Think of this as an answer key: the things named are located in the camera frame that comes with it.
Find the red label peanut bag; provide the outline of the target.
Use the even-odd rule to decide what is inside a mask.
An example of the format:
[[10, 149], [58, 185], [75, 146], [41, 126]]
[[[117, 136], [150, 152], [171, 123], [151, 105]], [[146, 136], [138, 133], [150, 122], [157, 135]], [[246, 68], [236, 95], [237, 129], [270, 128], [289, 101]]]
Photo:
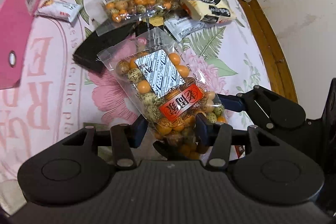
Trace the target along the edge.
[[198, 160], [209, 147], [195, 133], [196, 115], [225, 123], [226, 111], [201, 67], [192, 67], [179, 45], [160, 28], [98, 53], [155, 138], [178, 155]]

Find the small white snack bar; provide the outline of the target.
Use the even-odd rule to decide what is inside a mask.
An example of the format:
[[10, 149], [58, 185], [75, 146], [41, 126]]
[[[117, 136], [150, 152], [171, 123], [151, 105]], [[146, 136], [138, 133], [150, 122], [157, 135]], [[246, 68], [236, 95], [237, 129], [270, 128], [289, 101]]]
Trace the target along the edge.
[[83, 6], [79, 4], [57, 0], [44, 0], [37, 8], [34, 15], [72, 23], [82, 8]]

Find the clear bag coated peanuts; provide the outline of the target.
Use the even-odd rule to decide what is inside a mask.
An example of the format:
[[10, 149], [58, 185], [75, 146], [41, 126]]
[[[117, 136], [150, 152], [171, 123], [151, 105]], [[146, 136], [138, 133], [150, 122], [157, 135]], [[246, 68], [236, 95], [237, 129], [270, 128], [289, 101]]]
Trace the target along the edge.
[[107, 20], [96, 32], [99, 36], [128, 23], [164, 16], [179, 9], [177, 0], [100, 0]]

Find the white snack bar by noodles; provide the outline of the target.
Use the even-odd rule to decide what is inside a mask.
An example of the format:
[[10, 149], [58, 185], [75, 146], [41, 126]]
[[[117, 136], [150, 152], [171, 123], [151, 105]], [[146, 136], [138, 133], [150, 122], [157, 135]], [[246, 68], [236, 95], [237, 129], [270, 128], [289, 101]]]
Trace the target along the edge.
[[164, 21], [164, 26], [177, 42], [181, 42], [186, 36], [206, 27], [206, 24], [184, 16], [174, 15]]

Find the black flat packet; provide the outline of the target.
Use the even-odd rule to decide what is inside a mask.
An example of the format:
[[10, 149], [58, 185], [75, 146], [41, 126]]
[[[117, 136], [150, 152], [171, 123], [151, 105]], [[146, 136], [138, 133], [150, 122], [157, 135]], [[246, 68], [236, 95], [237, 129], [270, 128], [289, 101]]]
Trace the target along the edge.
[[145, 22], [128, 23], [100, 36], [97, 34], [97, 31], [94, 31], [76, 49], [72, 55], [73, 61], [90, 72], [101, 74], [104, 65], [98, 59], [99, 52], [115, 46], [131, 35], [140, 35], [146, 31], [147, 24]]

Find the pink cardboard box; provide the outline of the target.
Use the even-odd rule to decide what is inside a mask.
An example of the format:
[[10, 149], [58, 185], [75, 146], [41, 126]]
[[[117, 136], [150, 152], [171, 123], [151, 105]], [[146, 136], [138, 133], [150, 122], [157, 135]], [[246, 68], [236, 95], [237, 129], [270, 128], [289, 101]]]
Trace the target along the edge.
[[16, 87], [40, 0], [1, 0], [1, 89]]

